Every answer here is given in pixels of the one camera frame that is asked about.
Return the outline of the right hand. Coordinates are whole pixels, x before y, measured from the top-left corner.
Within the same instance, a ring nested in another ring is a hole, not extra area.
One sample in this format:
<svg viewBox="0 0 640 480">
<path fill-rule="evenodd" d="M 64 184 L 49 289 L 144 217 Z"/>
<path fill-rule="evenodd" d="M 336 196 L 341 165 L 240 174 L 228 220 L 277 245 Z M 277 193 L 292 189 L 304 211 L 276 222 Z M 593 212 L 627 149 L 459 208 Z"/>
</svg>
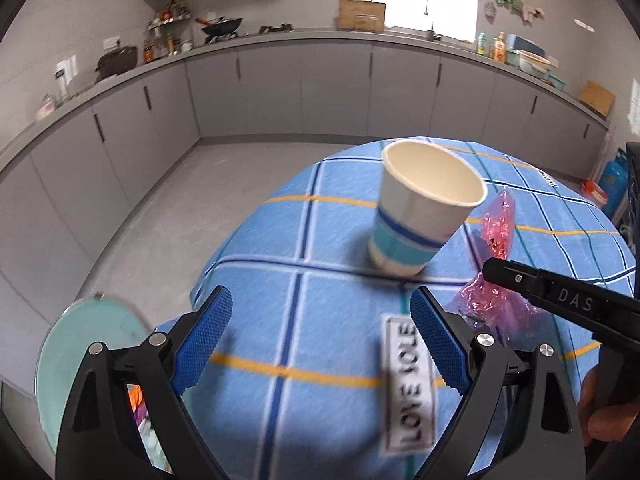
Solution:
<svg viewBox="0 0 640 480">
<path fill-rule="evenodd" d="M 582 392 L 577 404 L 582 442 L 585 446 L 593 440 L 622 442 L 639 413 L 639 400 L 623 405 L 594 407 L 598 385 L 598 366 L 593 367 L 582 382 Z"/>
</svg>

